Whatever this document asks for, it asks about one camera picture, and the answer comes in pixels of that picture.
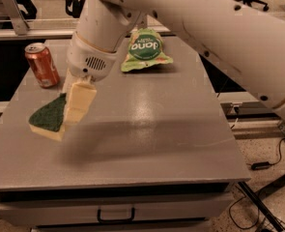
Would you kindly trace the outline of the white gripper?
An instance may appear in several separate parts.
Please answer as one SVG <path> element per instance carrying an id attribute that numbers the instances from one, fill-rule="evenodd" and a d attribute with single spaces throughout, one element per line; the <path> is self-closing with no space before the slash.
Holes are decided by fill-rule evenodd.
<path id="1" fill-rule="evenodd" d="M 116 53 L 100 51 L 73 33 L 67 53 L 69 68 L 62 88 L 66 94 L 63 122 L 66 129 L 77 125 L 88 113 L 97 94 L 92 80 L 106 78 L 116 59 Z"/>

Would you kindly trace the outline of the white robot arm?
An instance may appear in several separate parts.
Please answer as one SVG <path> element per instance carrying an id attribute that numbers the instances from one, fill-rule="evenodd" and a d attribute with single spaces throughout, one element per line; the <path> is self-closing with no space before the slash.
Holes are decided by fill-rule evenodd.
<path id="1" fill-rule="evenodd" d="M 67 55 L 71 75 L 105 78 L 143 15 L 285 121 L 285 21 L 233 0 L 86 0 Z"/>

